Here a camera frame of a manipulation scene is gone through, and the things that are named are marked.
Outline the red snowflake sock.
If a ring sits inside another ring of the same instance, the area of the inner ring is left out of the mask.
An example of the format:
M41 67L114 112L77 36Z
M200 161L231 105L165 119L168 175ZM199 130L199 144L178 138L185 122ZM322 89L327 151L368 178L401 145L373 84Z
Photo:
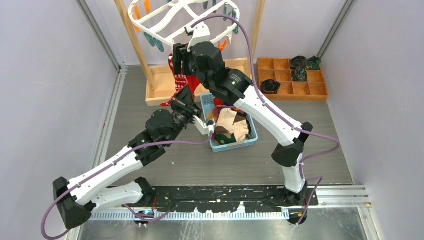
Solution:
M188 86L193 99L196 99L195 91L198 88L198 86L201 84L200 81L194 76L194 75L184 75L184 74L176 74L174 71L174 65L173 65L173 54L170 53L168 56L168 66L171 70L174 78L174 87L175 87L175 93L173 96L175 96L179 91L181 91L184 87Z

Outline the beige brown-cuffed sock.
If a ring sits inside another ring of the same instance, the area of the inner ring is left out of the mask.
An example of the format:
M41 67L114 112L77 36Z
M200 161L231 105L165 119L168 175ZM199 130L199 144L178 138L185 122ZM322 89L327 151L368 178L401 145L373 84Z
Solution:
M249 124L246 120L235 122L233 124L232 130L236 142L244 142L249 135Z
M217 134L232 134L237 112L231 108L223 108L218 116L215 132Z

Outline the green dotted sock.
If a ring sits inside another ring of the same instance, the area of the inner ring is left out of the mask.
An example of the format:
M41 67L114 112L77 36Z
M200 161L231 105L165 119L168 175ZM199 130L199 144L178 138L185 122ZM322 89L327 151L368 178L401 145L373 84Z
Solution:
M233 133L216 133L214 135L215 142L222 146L222 145L228 145L236 143L237 140L235 138L235 135Z

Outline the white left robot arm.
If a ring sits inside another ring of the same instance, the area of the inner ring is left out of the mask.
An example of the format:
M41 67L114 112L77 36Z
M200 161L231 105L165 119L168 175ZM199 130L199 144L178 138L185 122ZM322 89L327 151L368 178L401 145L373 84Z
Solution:
M201 114L189 86L173 96L170 106L171 110L155 111L144 131L96 168L71 179L59 177L53 181L53 205L66 230L83 225L108 208L135 203L148 207L153 202L153 189L143 177L120 187L111 184L157 160L167 147L179 144L177 137Z

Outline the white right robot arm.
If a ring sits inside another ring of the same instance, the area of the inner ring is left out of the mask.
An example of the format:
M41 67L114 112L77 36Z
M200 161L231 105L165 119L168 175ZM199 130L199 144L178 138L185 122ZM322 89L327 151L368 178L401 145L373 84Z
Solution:
M271 157L282 166L285 198L291 205L299 205L308 186L301 176L300 161L312 124L290 119L256 90L247 75L226 67L220 49L209 41L191 47L174 44L172 64L174 73L195 76L214 97L247 113L276 138L278 144Z

